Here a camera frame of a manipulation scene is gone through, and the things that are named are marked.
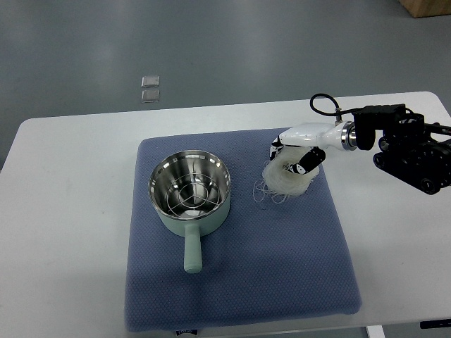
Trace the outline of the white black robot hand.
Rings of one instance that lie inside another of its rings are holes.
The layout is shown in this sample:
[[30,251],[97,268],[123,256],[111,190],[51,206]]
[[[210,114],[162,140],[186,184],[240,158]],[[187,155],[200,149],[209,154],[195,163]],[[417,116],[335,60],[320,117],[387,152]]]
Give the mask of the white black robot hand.
[[330,146],[342,151],[354,151],[357,148],[354,123],[302,123],[291,127],[273,140],[269,160],[273,161],[285,149],[307,150],[298,161],[284,165],[286,171],[306,175],[326,159],[324,150]]

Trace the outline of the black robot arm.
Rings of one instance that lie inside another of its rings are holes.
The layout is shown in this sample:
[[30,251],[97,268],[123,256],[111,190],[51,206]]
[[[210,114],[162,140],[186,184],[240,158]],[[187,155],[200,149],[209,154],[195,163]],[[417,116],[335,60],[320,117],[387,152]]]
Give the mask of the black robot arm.
[[404,104],[342,110],[332,96],[318,93],[309,105],[320,115],[336,118],[343,149],[369,151],[377,144],[380,151],[373,163],[378,169],[429,195],[450,186],[450,140],[432,137],[449,137],[449,126],[428,124]]

